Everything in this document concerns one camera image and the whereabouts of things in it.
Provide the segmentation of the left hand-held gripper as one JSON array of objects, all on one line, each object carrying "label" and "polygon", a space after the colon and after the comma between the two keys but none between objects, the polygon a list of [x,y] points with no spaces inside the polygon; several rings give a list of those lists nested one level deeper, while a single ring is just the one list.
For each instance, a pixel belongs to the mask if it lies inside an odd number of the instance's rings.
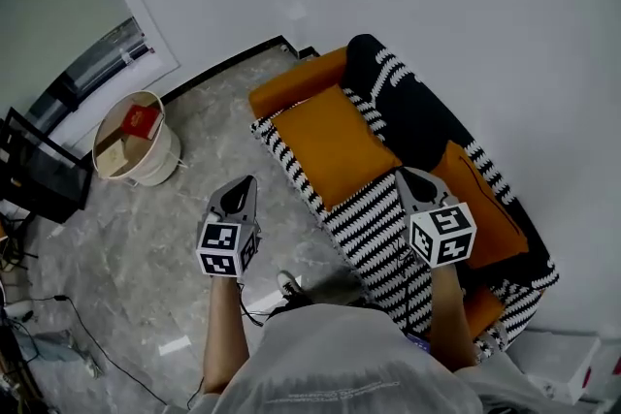
[{"label": "left hand-held gripper", "polygon": [[256,197],[257,181],[252,175],[231,180],[212,194],[197,238],[203,274],[235,279],[244,275],[260,241],[261,229],[253,222]]}]

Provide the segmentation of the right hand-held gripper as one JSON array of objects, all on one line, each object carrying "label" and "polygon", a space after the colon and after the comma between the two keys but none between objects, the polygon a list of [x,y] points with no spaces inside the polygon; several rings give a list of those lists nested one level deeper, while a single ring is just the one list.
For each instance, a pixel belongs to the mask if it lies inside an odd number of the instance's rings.
[{"label": "right hand-held gripper", "polygon": [[416,168],[395,173],[402,207],[409,216],[409,247],[431,269],[471,257],[477,227],[439,177]]}]

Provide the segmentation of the orange cushion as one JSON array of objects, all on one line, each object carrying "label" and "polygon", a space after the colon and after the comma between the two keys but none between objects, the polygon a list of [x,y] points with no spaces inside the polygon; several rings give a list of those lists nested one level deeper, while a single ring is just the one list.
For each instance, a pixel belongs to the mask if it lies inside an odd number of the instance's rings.
[{"label": "orange cushion", "polygon": [[337,85],[272,122],[328,210],[402,165]]},{"label": "orange cushion", "polygon": [[522,230],[495,198],[491,187],[460,145],[447,142],[432,174],[441,178],[472,213],[477,231],[468,262],[471,269],[478,270],[529,252]]},{"label": "orange cushion", "polygon": [[465,297],[464,308],[472,339],[493,325],[505,309],[501,301],[485,285],[476,287]]}]

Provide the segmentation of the person's left forearm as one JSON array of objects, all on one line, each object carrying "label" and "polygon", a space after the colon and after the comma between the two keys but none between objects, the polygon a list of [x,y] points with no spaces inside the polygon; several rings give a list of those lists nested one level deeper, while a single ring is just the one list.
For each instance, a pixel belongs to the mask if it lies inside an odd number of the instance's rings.
[{"label": "person's left forearm", "polygon": [[236,279],[212,279],[203,393],[221,394],[249,358]]}]

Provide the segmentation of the person's right forearm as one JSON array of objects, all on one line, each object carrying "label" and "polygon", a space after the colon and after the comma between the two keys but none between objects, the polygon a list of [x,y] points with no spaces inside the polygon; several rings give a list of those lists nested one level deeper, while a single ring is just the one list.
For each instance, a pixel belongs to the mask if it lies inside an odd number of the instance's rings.
[{"label": "person's right forearm", "polygon": [[434,268],[431,278],[431,354],[451,371],[474,366],[474,345],[455,266]]}]

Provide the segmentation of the white round side table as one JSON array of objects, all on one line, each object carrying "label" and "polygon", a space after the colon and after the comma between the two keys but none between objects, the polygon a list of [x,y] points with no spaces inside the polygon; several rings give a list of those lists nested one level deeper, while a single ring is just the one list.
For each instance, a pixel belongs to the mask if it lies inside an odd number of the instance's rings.
[{"label": "white round side table", "polygon": [[166,112],[161,99],[150,91],[137,91],[122,97],[104,116],[99,124],[92,147],[94,163],[95,150],[100,143],[112,142],[115,139],[130,136],[122,132],[121,123],[132,105],[155,107],[163,113],[157,132],[152,140],[146,140],[149,148],[137,166],[123,175],[102,178],[111,181],[124,181],[143,186],[155,186],[164,182],[181,164],[180,139],[166,123]]}]

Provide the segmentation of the person's grey shoe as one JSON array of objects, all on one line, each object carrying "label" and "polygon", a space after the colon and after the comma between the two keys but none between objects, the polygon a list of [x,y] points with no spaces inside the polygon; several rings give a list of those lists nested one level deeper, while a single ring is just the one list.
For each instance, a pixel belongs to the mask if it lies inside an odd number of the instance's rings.
[{"label": "person's grey shoe", "polygon": [[281,294],[288,301],[305,295],[304,290],[289,271],[279,271],[277,283]]}]

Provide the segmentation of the red book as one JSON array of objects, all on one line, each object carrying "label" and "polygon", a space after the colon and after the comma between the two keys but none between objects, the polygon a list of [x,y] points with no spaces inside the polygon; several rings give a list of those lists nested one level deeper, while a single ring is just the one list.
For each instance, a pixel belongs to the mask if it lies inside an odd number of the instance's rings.
[{"label": "red book", "polygon": [[122,120],[123,133],[144,140],[152,140],[163,120],[163,113],[155,107],[132,105]]}]

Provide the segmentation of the grey white patterned blanket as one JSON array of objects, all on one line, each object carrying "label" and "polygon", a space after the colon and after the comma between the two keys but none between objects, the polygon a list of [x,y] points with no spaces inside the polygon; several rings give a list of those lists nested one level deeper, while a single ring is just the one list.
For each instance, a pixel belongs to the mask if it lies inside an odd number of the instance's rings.
[{"label": "grey white patterned blanket", "polygon": [[485,362],[496,353],[504,352],[509,345],[506,327],[494,323],[474,339],[475,360],[478,364]]}]

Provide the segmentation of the person's white t-shirt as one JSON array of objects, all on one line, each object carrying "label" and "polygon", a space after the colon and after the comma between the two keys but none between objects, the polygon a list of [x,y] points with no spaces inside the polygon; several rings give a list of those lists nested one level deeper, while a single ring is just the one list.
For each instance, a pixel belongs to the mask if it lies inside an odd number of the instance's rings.
[{"label": "person's white t-shirt", "polygon": [[455,372],[383,312],[314,304],[271,318],[220,394],[187,414],[562,414],[506,355]]}]

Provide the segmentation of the black metal rack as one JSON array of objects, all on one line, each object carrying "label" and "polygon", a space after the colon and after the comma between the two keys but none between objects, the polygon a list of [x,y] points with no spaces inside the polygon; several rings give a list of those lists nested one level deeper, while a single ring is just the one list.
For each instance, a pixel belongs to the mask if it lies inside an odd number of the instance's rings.
[{"label": "black metal rack", "polygon": [[0,201],[63,224],[84,209],[92,174],[15,109],[0,119]]}]

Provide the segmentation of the white framed glass door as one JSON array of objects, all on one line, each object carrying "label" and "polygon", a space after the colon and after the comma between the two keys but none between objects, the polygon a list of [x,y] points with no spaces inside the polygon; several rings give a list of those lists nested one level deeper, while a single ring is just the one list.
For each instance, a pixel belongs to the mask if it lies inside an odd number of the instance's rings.
[{"label": "white framed glass door", "polygon": [[79,146],[112,104],[172,68],[126,0],[0,0],[0,123],[16,111]]}]

